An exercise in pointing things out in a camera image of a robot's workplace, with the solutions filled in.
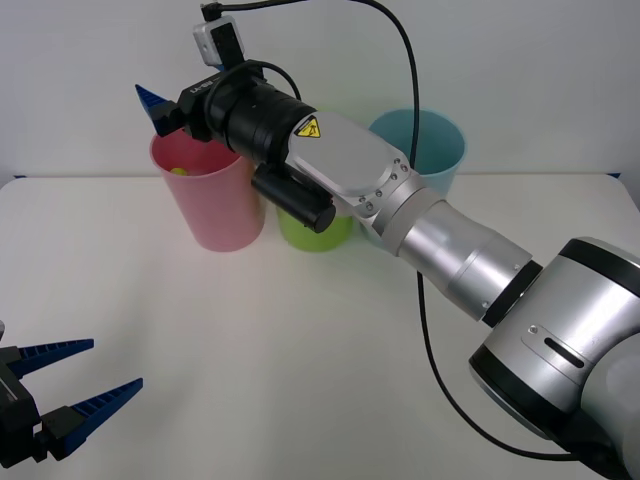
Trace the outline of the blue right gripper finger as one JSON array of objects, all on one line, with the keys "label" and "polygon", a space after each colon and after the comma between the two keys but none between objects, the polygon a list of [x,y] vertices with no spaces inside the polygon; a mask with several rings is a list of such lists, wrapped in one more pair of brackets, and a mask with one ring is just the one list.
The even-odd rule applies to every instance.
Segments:
[{"label": "blue right gripper finger", "polygon": [[159,137],[166,137],[183,128],[183,112],[175,102],[164,99],[139,84],[135,85],[135,90]]}]

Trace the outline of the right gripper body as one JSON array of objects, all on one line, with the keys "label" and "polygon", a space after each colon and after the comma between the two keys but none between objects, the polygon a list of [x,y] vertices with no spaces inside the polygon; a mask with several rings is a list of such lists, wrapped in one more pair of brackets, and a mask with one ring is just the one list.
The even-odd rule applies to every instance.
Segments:
[{"label": "right gripper body", "polygon": [[178,99],[184,116],[183,130],[198,141],[226,141],[224,124],[228,113],[228,86],[216,87],[224,73],[214,74],[185,88]]}]

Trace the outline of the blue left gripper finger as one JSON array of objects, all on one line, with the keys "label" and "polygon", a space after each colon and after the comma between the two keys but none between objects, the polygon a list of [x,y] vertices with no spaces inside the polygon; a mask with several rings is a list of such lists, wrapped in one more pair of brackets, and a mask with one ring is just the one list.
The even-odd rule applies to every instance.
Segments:
[{"label": "blue left gripper finger", "polygon": [[90,350],[93,347],[93,339],[79,339],[25,347],[3,347],[1,349],[1,363],[6,365],[18,380],[21,380],[27,374]]},{"label": "blue left gripper finger", "polygon": [[100,426],[143,388],[138,378],[71,406],[62,406],[42,417],[39,444],[57,461],[73,454]]}]

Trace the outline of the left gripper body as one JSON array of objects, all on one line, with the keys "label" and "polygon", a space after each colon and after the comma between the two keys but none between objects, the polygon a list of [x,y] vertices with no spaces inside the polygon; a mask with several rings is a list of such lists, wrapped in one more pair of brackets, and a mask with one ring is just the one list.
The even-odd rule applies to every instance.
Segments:
[{"label": "left gripper body", "polygon": [[1,466],[11,468],[33,458],[41,462],[48,456],[48,438],[34,428],[42,423],[33,396],[21,378],[42,368],[31,360],[7,365],[1,363]]}]

